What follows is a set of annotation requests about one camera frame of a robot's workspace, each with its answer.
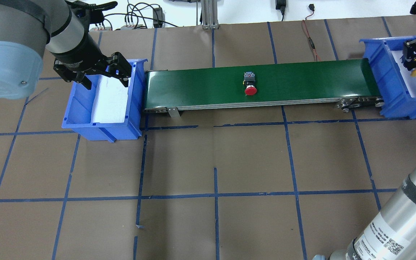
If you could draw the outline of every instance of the white label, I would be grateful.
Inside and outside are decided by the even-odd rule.
[[[409,245],[410,242],[398,235],[378,213],[354,248],[361,260],[396,260]]]

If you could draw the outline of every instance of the red wire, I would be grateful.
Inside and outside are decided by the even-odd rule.
[[[310,17],[312,15],[314,15],[314,11],[312,11],[312,13],[310,15],[306,16],[306,18],[304,18],[304,20],[302,20],[302,24],[304,24],[304,28],[306,29],[307,38],[311,38],[311,35],[309,34],[309,31],[307,30],[306,20],[307,20],[308,17]],[[317,54],[317,50],[312,49],[312,51],[316,55],[316,61],[322,61],[322,59],[320,59],[320,56]]]

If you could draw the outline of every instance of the black plug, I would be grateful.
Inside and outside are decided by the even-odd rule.
[[[280,10],[282,15],[285,14],[285,8],[287,8],[287,0],[276,0],[276,10]]]

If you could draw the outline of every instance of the metal bracket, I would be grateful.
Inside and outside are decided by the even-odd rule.
[[[202,28],[205,30],[219,28],[218,0],[201,0]]]
[[[177,107],[168,107],[166,110],[168,111],[168,114],[170,114],[170,117],[181,117]]]
[[[382,97],[347,97],[340,99],[337,102],[337,108],[340,108],[343,112],[349,112],[352,108],[357,107],[369,107],[374,105],[375,107],[381,107],[385,104]]]

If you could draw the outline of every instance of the red button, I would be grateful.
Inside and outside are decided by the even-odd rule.
[[[254,94],[256,94],[257,89],[255,87],[247,87],[245,90],[245,94],[247,94],[248,96],[252,96]]]

